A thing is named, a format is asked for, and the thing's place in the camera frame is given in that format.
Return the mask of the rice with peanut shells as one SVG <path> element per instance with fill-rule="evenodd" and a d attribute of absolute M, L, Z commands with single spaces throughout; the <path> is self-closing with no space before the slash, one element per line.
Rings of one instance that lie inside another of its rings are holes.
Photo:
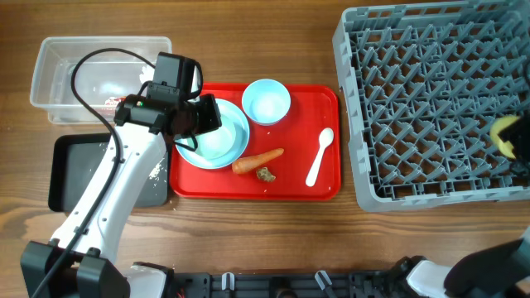
<path fill-rule="evenodd" d="M 104 183 L 111 178 L 112 185 L 140 185 L 160 180 L 166 173 L 166 146 L 156 142 L 125 142 L 119 148 L 121 152 L 118 169 L 112 175 L 116 146 L 113 141 L 97 147 L 103 153 L 101 162 L 93 169 L 93 180 Z"/>

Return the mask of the light blue bowl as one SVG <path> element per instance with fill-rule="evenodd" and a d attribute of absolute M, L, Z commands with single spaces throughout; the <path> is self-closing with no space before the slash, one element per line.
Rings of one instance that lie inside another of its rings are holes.
<path fill-rule="evenodd" d="M 256 124 L 272 126 L 290 110 L 291 95 L 286 86 L 274 79 L 259 79 L 252 82 L 242 95 L 242 108 Z"/>

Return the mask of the red snack wrapper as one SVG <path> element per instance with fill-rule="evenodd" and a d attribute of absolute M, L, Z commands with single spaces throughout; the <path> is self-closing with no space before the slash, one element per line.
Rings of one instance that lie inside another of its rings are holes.
<path fill-rule="evenodd" d="M 110 97 L 104 102 L 104 111 L 110 114 L 115 113 L 116 107 L 124 100 L 124 97 Z"/>

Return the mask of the green small bowl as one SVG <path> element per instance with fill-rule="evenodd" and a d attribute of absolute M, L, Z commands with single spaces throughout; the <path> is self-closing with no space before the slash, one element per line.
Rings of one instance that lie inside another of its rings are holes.
<path fill-rule="evenodd" d="M 196 140 L 198 148 L 192 152 L 193 156 L 200 159 L 213 160 L 226 154 L 234 145 L 236 130 L 233 122 L 225 117 L 221 117 L 221 127 L 213 132 L 199 135 Z"/>

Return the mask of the white tissue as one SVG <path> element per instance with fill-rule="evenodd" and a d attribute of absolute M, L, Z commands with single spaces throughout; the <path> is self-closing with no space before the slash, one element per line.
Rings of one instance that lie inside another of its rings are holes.
<path fill-rule="evenodd" d="M 155 69 L 151 66 L 143 66 L 142 73 L 139 75 L 140 82 L 144 84 L 147 81 L 152 81 L 154 77 L 154 72 Z"/>

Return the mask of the white plastic spoon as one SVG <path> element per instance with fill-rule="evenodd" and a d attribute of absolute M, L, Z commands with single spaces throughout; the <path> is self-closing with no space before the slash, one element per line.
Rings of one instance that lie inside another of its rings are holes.
<path fill-rule="evenodd" d="M 334 140 L 334 131 L 330 128 L 324 128 L 318 137 L 319 148 L 316 153 L 316 157 L 311 165 L 311 168 L 307 174 L 305 183 L 308 187 L 313 187 L 316 183 L 316 179 L 319 174 L 320 165 L 323 159 L 325 149 L 333 142 Z"/>

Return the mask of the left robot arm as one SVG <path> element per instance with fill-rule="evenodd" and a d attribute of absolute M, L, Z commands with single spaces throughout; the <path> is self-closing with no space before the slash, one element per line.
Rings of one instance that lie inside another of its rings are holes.
<path fill-rule="evenodd" d="M 177 138 L 221 125 L 213 94 L 202 94 L 200 64 L 161 52 L 154 76 L 115 108 L 111 137 L 81 199 L 48 243 L 31 241 L 21 268 L 31 297 L 176 297 L 169 267 L 114 265 L 119 241 L 147 177 Z"/>

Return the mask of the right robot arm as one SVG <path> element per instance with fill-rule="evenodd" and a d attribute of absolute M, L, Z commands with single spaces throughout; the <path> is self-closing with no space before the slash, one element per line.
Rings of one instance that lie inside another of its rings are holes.
<path fill-rule="evenodd" d="M 490 139 L 513 162 L 510 171 L 529 178 L 529 116 L 495 121 Z M 390 291 L 407 297 L 528 297 L 518 284 L 529 280 L 529 232 L 521 238 L 464 257 L 444 267 L 423 257 L 403 258 L 386 277 Z"/>

